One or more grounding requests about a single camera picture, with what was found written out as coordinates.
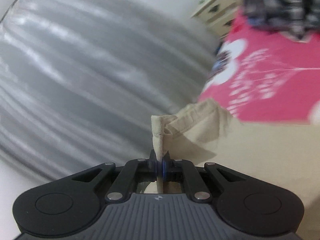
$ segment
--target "plaid shirt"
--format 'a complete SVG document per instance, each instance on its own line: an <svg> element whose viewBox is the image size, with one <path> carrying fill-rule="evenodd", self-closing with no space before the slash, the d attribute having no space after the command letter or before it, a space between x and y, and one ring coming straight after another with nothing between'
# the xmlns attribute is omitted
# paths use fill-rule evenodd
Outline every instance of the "plaid shirt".
<svg viewBox="0 0 320 240"><path fill-rule="evenodd" d="M257 28L289 31L298 39L320 29L320 0L244 0L244 14Z"/></svg>

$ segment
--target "pink fabric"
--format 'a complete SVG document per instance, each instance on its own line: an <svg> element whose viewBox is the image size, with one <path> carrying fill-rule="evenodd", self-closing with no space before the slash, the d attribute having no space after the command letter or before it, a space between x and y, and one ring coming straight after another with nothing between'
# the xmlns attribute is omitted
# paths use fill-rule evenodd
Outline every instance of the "pink fabric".
<svg viewBox="0 0 320 240"><path fill-rule="evenodd" d="M243 121L320 120L320 36L308 43L255 30L239 14L222 50L226 68L208 81L199 100L214 98Z"/></svg>

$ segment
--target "beige pants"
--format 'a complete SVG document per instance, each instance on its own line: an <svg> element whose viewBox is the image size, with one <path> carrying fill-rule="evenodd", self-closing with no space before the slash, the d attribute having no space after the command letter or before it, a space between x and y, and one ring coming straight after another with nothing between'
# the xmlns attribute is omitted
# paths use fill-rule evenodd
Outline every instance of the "beige pants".
<svg viewBox="0 0 320 240"><path fill-rule="evenodd" d="M159 161L169 151L172 159L215 162L286 188L305 205L297 233L320 238L320 126L242 123L212 99L151 121ZM147 191L162 192L162 183Z"/></svg>

